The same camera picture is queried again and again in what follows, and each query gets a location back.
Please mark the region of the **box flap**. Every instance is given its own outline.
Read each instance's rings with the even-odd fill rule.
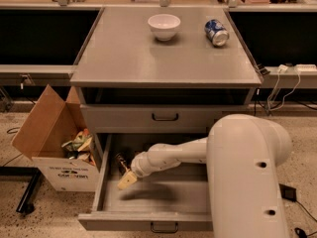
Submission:
[[[60,145],[74,138],[77,128],[65,102],[48,85],[12,141],[26,157],[62,157]]]
[[[66,99],[66,105],[70,111],[71,116],[73,117],[73,120],[78,130],[83,130],[87,128],[84,118],[82,116],[81,110],[80,110],[79,96],[74,86],[70,88],[70,91]]]

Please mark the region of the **white bowl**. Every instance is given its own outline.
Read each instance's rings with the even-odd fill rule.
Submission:
[[[179,31],[180,19],[170,14],[157,14],[148,19],[152,33],[160,41],[169,41]]]

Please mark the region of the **drawer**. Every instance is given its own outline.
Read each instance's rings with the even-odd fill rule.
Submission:
[[[92,212],[79,214],[87,230],[173,233],[212,230],[206,166],[182,164],[154,173],[119,190],[121,178],[114,160],[146,150],[155,143],[181,144],[205,134],[102,134],[107,137]]]
[[[81,105],[81,110],[96,133],[206,133],[230,107]]]

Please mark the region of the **power strip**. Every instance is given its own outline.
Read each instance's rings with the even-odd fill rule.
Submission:
[[[315,64],[298,64],[295,67],[298,71],[316,71],[317,67]]]

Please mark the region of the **cabinet drawer front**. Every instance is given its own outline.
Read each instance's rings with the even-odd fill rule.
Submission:
[[[206,221],[147,221],[111,217],[111,214],[80,214],[79,222],[90,231],[152,231],[157,234],[173,234],[177,231],[212,231],[212,222]]]
[[[211,107],[81,107],[90,130],[105,133],[205,133],[222,111]]]

